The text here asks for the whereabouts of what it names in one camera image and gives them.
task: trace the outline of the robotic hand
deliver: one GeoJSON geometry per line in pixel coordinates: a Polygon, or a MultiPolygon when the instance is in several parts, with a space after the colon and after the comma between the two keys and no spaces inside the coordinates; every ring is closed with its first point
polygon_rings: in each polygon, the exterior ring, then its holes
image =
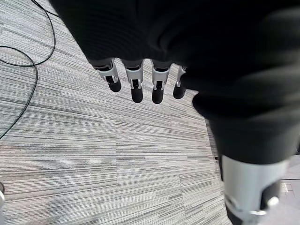
{"type": "Polygon", "coordinates": [[[50,0],[112,91],[122,59],[132,99],[152,59],[154,103],[181,65],[175,98],[197,90],[210,121],[234,225],[257,224],[278,203],[300,124],[300,5],[296,0],[50,0]]]}

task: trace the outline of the robot finger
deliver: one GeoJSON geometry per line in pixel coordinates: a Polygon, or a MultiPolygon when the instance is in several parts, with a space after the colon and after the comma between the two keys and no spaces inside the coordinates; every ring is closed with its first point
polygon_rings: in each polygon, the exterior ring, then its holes
{"type": "Polygon", "coordinates": [[[172,62],[152,60],[152,101],[155,104],[159,104],[163,100],[165,84],[167,83],[171,65],[172,62]]]}
{"type": "Polygon", "coordinates": [[[114,63],[114,58],[104,60],[89,60],[94,69],[96,69],[102,79],[104,79],[109,88],[113,92],[119,92],[121,90],[121,82],[118,76],[118,71],[114,63]]]}
{"type": "Polygon", "coordinates": [[[184,88],[182,85],[181,85],[181,82],[180,82],[180,78],[183,74],[185,74],[186,72],[186,68],[181,66],[179,67],[178,69],[178,73],[177,73],[177,79],[176,79],[176,84],[175,84],[175,87],[174,87],[174,90],[173,90],[173,96],[174,98],[176,99],[181,99],[183,98],[184,94],[186,93],[186,88],[184,88]]]}
{"type": "Polygon", "coordinates": [[[131,98],[135,103],[140,103],[143,99],[143,60],[122,60],[122,62],[130,84],[131,98]]]}

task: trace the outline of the black cable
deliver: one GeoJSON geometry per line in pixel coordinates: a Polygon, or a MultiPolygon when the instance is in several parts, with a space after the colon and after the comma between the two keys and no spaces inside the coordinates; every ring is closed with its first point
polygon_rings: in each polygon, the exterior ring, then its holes
{"type": "Polygon", "coordinates": [[[33,88],[32,88],[32,91],[31,91],[31,94],[27,100],[27,103],[25,105],[25,107],[23,108],[22,112],[19,114],[19,116],[15,119],[15,121],[12,123],[12,125],[10,125],[10,127],[3,133],[1,134],[0,136],[0,139],[14,126],[14,124],[19,120],[19,118],[23,115],[23,113],[25,112],[25,110],[27,109],[27,106],[29,105],[29,102],[33,96],[33,93],[34,93],[34,90],[37,86],[37,82],[38,82],[38,68],[37,68],[37,65],[34,63],[34,61],[32,60],[32,58],[29,57],[29,55],[27,55],[26,53],[20,51],[19,49],[16,49],[16,48],[13,48],[13,47],[8,47],[8,46],[3,46],[1,45],[0,48],[10,48],[10,49],[14,49],[20,53],[22,53],[23,55],[25,55],[31,62],[32,62],[32,65],[34,66],[35,70],[36,70],[36,80],[34,82],[34,85],[33,85],[33,88]]]}
{"type": "Polygon", "coordinates": [[[16,48],[13,48],[13,47],[10,47],[10,46],[5,46],[5,45],[1,45],[1,46],[0,46],[0,48],[10,48],[10,49],[13,49],[13,50],[16,50],[16,51],[22,53],[23,55],[25,55],[25,56],[31,61],[32,64],[31,64],[31,65],[19,65],[19,64],[14,64],[14,63],[7,62],[7,61],[5,61],[5,60],[0,59],[1,62],[4,62],[4,63],[9,64],[9,65],[11,65],[11,66],[16,66],[16,67],[34,67],[34,68],[35,68],[35,71],[36,71],[36,80],[35,80],[35,82],[34,82],[34,85],[33,85],[32,91],[31,91],[31,94],[30,94],[30,96],[29,96],[29,98],[28,98],[28,100],[27,100],[27,102],[26,102],[25,107],[23,108],[23,110],[21,111],[21,113],[19,114],[19,116],[15,119],[15,121],[12,123],[12,125],[10,125],[10,127],[9,127],[3,134],[1,134],[0,139],[1,139],[8,131],[10,131],[10,129],[16,124],[16,122],[20,119],[20,117],[23,115],[23,113],[24,113],[25,110],[27,109],[27,107],[28,107],[28,105],[29,105],[29,103],[30,103],[30,101],[31,101],[31,98],[32,98],[32,96],[33,96],[34,90],[35,90],[35,88],[36,88],[36,86],[37,86],[37,83],[38,83],[38,68],[37,68],[37,65],[40,65],[40,64],[46,62],[48,59],[50,59],[50,57],[52,56],[52,54],[53,54],[53,52],[54,52],[54,50],[55,50],[55,47],[56,47],[55,31],[54,31],[54,27],[53,27],[51,18],[50,18],[50,16],[48,15],[48,13],[50,13],[50,14],[52,14],[52,15],[54,15],[54,16],[57,16],[57,17],[58,17],[58,15],[53,14],[53,13],[51,13],[51,12],[45,10],[45,9],[44,9],[39,3],[37,3],[35,0],[31,0],[31,1],[32,1],[34,4],[36,4],[39,8],[41,8],[42,10],[44,10],[44,12],[46,13],[46,15],[47,15],[47,17],[48,17],[48,19],[49,19],[49,22],[50,22],[51,28],[52,28],[53,39],[54,39],[54,42],[53,42],[53,48],[52,48],[51,53],[48,55],[48,57],[47,57],[45,60],[43,60],[43,61],[41,61],[41,62],[39,62],[39,63],[35,63],[29,55],[27,55],[26,53],[22,52],[22,51],[19,50],[19,49],[16,49],[16,48]]]}
{"type": "Polygon", "coordinates": [[[36,0],[31,0],[31,1],[32,1],[34,4],[36,4],[38,7],[40,7],[42,10],[44,10],[44,11],[46,11],[47,13],[49,13],[49,14],[51,14],[51,15],[54,15],[54,16],[56,16],[56,17],[59,18],[59,16],[58,16],[57,14],[54,14],[54,13],[48,11],[48,10],[45,10],[44,7],[42,7],[36,0]]]}

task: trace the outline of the black fabric sleeve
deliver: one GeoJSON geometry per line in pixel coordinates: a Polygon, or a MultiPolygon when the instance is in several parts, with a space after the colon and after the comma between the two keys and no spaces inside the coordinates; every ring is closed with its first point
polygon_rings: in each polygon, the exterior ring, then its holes
{"type": "Polygon", "coordinates": [[[88,59],[187,66],[220,154],[256,164],[295,152],[300,125],[298,0],[50,0],[88,59]]]}

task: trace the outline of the black fingertip pad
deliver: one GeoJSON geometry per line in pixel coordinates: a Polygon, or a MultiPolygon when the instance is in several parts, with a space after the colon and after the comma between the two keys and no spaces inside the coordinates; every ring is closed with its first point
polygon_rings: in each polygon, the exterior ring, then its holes
{"type": "Polygon", "coordinates": [[[140,103],[143,99],[143,90],[138,89],[138,88],[134,88],[131,89],[131,98],[135,103],[140,103]]]}
{"type": "Polygon", "coordinates": [[[184,88],[183,86],[177,87],[177,85],[175,85],[174,90],[173,90],[173,96],[176,99],[181,99],[183,98],[184,94],[186,93],[186,88],[184,88]]]}
{"type": "Polygon", "coordinates": [[[160,89],[152,90],[152,101],[155,104],[161,103],[163,101],[163,97],[164,97],[164,90],[160,90],[160,89]]]}
{"type": "Polygon", "coordinates": [[[113,92],[119,92],[121,90],[120,79],[116,83],[109,83],[108,86],[113,92]]]}

